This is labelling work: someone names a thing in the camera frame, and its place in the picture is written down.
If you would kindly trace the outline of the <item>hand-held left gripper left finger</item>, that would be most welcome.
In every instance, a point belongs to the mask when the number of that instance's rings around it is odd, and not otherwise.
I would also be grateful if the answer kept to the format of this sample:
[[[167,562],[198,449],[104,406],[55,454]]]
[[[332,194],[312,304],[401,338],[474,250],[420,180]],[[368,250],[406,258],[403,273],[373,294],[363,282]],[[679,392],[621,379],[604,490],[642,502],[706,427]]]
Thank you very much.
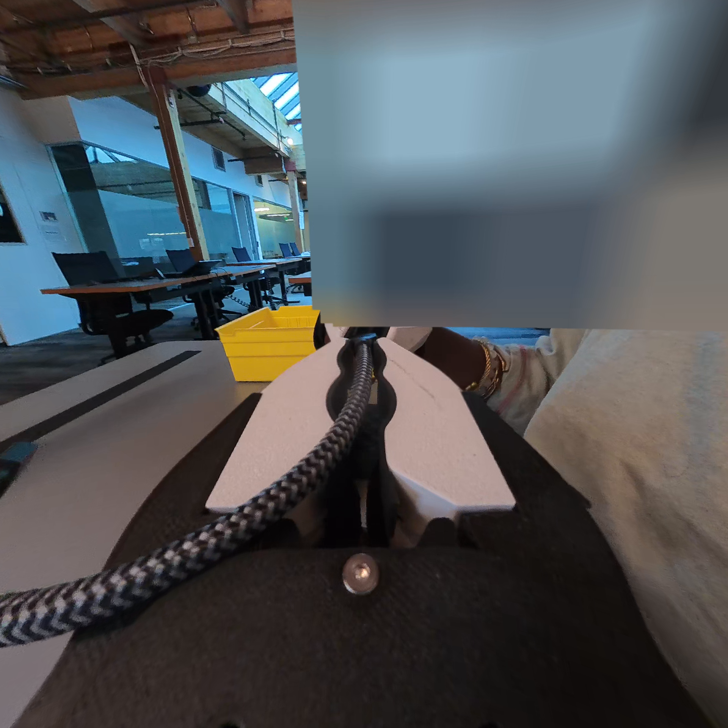
[[[335,419],[329,413],[329,390],[334,389],[335,415],[347,398],[354,356],[353,347],[337,339],[267,386],[207,498],[210,513],[231,512],[313,450]],[[361,542],[358,446],[350,445],[328,480],[286,515],[304,543],[339,548]]]

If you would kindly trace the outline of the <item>dark flat object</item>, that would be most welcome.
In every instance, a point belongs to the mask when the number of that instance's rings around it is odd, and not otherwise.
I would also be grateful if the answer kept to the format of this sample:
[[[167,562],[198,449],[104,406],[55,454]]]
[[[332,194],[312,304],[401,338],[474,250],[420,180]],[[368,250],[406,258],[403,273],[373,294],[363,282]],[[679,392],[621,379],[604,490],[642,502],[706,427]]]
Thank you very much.
[[[1,496],[13,484],[20,471],[38,449],[35,442],[13,442],[1,452]]]

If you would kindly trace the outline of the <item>wooden support post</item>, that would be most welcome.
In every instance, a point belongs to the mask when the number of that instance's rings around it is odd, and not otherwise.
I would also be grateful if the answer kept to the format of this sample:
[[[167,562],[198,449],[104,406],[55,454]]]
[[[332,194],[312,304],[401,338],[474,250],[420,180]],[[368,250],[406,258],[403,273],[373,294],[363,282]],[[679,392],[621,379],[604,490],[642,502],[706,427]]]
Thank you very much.
[[[195,260],[207,260],[209,252],[180,127],[175,90],[159,67],[142,66],[141,76],[160,126],[169,174],[176,193],[177,212],[187,235],[188,247]]]

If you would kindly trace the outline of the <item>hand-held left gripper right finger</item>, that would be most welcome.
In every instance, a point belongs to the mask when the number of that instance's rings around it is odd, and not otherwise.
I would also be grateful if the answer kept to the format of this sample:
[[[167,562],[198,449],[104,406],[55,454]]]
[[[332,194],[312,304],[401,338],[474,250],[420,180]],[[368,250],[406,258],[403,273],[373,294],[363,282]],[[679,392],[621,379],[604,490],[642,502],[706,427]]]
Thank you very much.
[[[458,523],[464,515],[512,511],[513,493],[460,388],[394,341],[377,344],[396,399],[384,428],[395,478],[394,546],[416,546],[437,518]]]

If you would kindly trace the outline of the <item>yellow plastic bin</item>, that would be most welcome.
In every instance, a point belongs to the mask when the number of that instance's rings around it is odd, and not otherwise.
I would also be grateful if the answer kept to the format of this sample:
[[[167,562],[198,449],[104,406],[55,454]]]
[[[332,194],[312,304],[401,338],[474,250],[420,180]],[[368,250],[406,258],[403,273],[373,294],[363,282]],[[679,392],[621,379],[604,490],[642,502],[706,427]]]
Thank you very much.
[[[315,351],[319,318],[312,306],[265,307],[215,331],[236,381],[270,382]]]

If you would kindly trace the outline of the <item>wooden top office desk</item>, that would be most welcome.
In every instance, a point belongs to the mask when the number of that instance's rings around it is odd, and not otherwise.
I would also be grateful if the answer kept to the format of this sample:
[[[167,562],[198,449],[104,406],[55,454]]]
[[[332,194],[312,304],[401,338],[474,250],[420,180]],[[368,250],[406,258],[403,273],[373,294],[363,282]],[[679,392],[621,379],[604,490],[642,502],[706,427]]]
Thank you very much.
[[[115,359],[152,344],[151,332],[168,321],[158,311],[132,311],[132,301],[142,303],[189,297],[195,305],[199,332],[203,341],[218,338],[219,317],[213,300],[213,281],[228,276],[223,268],[214,268],[200,276],[144,280],[119,280],[41,289],[45,296],[58,295],[76,301],[80,327],[90,336],[105,336],[111,343]]]
[[[281,296],[267,296],[267,301],[273,305],[287,306],[298,304],[297,300],[288,300],[286,274],[297,272],[301,265],[310,264],[307,256],[294,256],[290,258],[250,260],[231,263],[223,266],[225,275],[240,280],[247,287],[249,295],[248,312],[252,313],[264,307],[263,283],[268,281],[268,274],[275,275],[281,288]]]

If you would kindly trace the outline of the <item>person's right hand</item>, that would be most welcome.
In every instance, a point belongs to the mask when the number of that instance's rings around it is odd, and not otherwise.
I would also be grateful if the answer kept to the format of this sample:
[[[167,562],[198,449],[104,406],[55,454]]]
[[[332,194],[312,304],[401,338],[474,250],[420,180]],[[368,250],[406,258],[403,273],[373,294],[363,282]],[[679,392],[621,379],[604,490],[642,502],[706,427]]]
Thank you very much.
[[[466,391],[477,389],[491,371],[491,356],[481,343],[447,328],[433,328],[416,354]]]

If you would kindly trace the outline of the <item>white door with dark window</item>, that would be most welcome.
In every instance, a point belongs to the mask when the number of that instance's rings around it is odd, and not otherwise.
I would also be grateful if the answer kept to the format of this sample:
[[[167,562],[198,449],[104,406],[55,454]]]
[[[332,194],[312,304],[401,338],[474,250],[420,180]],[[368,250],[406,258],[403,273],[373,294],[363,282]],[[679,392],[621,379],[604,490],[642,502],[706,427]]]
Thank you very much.
[[[23,316],[29,248],[17,223],[13,206],[1,189],[1,324],[2,340],[11,346],[20,341],[17,333]]]

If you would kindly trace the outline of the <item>person's right forearm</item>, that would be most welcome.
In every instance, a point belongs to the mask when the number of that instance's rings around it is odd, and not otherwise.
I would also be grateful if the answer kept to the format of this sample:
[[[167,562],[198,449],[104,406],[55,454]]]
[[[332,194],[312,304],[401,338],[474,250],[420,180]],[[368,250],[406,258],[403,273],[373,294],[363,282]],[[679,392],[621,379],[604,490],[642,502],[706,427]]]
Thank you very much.
[[[555,380],[590,330],[552,329],[531,346],[481,344],[491,356],[489,377],[478,394],[519,435],[523,435]]]

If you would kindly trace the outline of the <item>black office chair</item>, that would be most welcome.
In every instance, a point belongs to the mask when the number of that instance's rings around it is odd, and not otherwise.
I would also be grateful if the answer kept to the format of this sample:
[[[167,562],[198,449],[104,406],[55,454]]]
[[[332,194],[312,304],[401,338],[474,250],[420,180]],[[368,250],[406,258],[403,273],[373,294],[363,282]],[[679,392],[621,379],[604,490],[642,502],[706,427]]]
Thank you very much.
[[[52,256],[69,287],[117,283],[117,273],[107,253],[56,253]],[[135,310],[129,293],[92,296],[73,295],[79,327],[88,336],[108,337],[116,358],[153,344],[151,331],[171,321],[167,310]]]
[[[285,275],[278,269],[275,260],[253,259],[245,247],[233,247],[232,253],[235,261],[240,265],[248,267],[268,266],[268,268],[261,272],[262,278],[260,278],[259,283],[262,303],[271,308],[271,310],[276,310],[277,306],[286,306],[289,304],[287,300]]]
[[[196,260],[189,249],[166,250],[166,254],[174,268],[172,272],[161,273],[161,276],[166,279],[184,278],[209,273],[219,262],[213,260],[208,265],[203,261]],[[223,306],[224,299],[234,294],[234,287],[229,284],[229,278],[216,278],[209,281],[209,283],[212,286],[211,296],[218,317],[228,321],[231,316],[241,316],[241,312],[230,311]]]

